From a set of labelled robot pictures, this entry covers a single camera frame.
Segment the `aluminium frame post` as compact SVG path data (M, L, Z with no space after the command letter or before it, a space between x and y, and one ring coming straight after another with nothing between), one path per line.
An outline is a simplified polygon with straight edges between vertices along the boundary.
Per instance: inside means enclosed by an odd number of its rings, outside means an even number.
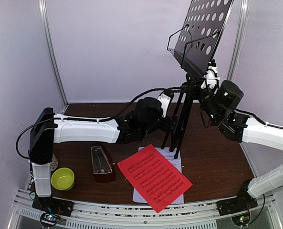
M61 76L56 60L56 55L53 47L53 41L52 41L48 12L47 12L47 5L45 0L39 0L38 3L39 3L39 10L42 19L43 30L46 38L48 53L49 53L49 59L52 66L52 72L56 80L57 89L59 91L63 103L62 113L64 113L69 106L69 102L65 94L64 86L61 80Z
M234 81L236 72L239 66L239 55L243 48L246 27L247 27L247 20L248 20L248 11L249 11L249 0L241 0L240 1L240 14L236 32L236 38L234 42L232 58L229 66L229 71L227 75L227 80Z

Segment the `red sheet music page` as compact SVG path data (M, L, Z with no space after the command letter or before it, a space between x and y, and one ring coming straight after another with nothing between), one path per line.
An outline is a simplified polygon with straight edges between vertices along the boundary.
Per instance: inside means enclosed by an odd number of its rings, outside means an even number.
M153 145L117 163L148 205L160 213L192 187L192 183Z

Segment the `right aluminium frame post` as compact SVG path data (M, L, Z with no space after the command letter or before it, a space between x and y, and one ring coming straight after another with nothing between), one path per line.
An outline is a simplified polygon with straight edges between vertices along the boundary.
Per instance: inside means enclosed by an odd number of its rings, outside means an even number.
M234 81L236 72L239 66L239 55L243 48L246 27L247 27L247 20L248 20L248 11L249 11L249 0L241 0L240 1L240 14L236 32L236 38L234 42L232 58L229 66L229 71L227 75L227 80Z

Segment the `lime green bowl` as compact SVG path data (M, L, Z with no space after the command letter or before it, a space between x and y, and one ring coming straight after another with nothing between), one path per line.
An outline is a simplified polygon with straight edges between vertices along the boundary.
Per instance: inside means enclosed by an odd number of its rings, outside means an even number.
M69 191L75 184L74 172L67 168L62 167L54 171L51 177L51 185L59 191Z

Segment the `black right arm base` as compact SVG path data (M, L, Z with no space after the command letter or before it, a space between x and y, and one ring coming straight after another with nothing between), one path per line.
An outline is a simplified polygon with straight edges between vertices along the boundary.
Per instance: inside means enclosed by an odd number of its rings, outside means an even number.
M255 208L258 203L246 191L239 192L236 197L220 200L216 203L220 216L234 214Z

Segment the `white sheet music page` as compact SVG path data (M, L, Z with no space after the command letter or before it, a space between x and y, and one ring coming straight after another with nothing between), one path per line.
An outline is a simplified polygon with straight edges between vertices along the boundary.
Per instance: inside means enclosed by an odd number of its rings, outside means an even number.
M178 158L175 159L174 153L170 152L168 147L165 147L164 149L161 149L160 147L156 147L156 150L161 155L163 155L180 173L182 172L182 162L181 162L180 154L178 155ZM132 201L135 203L143 203L143 204L147 203L136 189L134 189L133 191ZM182 194L172 204L183 204L183 203L184 203L184 195Z

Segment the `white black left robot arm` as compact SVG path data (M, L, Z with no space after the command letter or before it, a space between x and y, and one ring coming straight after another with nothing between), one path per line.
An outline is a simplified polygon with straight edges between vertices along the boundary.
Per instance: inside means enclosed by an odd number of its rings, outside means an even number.
M54 113L45 108L30 132L28 152L38 203L47 212L57 208L52 198L50 164L53 145L63 142L129 144L141 142L156 130L171 132L177 118L167 115L170 98L146 97L124 117L87 118Z

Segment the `black perforated music stand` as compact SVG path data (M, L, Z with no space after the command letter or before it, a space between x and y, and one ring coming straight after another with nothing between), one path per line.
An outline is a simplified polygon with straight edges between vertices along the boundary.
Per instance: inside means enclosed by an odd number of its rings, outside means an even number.
M190 112L194 101L193 82L204 80L209 66L216 66L214 54L221 40L224 28L229 18L233 1L231 0L193 0L181 29L170 35L178 35L174 48L167 50L186 72L183 91L179 94L174 115L179 115L177 127L173 133L167 133L162 147L167 139L171 139L169 150L178 158L183 138L187 129Z

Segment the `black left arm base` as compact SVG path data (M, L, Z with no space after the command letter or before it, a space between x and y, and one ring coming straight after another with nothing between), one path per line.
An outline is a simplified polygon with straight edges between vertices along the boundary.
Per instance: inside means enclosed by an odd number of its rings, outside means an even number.
M72 201L57 199L53 197L35 197L35 200L32 204L32 207L35 209L66 217L71 216L73 206L74 203Z

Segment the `patterned mug yellow inside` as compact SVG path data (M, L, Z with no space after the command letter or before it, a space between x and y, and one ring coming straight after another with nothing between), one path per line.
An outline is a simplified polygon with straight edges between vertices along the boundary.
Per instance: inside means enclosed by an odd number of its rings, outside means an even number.
M52 161L50 163L50 171L51 172L55 171L57 169L58 165L59 165L59 162L58 162L56 156L53 154L52 155Z

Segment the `brown wooden metronome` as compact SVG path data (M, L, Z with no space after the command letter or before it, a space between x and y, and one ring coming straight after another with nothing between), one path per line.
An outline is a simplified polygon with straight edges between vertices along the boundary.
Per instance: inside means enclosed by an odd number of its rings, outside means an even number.
M116 180L115 164L104 145L91 147L94 179L97 183L110 183Z

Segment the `left aluminium frame post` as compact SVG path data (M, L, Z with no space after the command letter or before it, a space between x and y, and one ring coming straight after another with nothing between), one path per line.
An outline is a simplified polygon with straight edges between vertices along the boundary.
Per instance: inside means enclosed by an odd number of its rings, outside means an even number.
M43 30L46 38L48 53L49 53L49 59L52 66L52 72L56 80L57 89L59 91L63 103L62 113L64 113L69 106L69 102L65 94L64 86L61 80L61 76L56 60L56 55L53 47L53 41L52 41L48 12L47 12L47 5L45 0L39 0L38 3L39 3L39 10L42 19Z

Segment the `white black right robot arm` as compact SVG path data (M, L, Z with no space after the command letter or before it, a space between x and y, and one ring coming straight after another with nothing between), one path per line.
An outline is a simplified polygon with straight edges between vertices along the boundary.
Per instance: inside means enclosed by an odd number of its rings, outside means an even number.
M237 109L244 96L233 82L225 80L220 86L211 86L206 80L195 82L193 93L210 125L228 139L238 143L252 143L283 151L283 126L262 121L255 114ZM244 210L252 198L283 186L283 163L268 173L247 182L247 187L233 200L236 210Z

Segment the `aluminium front rail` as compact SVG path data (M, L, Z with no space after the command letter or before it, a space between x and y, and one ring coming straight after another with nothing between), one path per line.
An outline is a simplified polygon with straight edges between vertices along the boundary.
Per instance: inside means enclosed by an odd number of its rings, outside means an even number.
M18 189L14 199L11 217L6 229L44 229L40 223L42 211L32 207L34 194ZM237 226L235 220L247 211L222 216L216 203L219 200L170 205L161 213L156 213L148 205L117 205L86 201L73 202L70 216L61 220L52 229L283 229L276 202L272 194L266 197L261 214L263 198L258 206L250 210L252 224Z

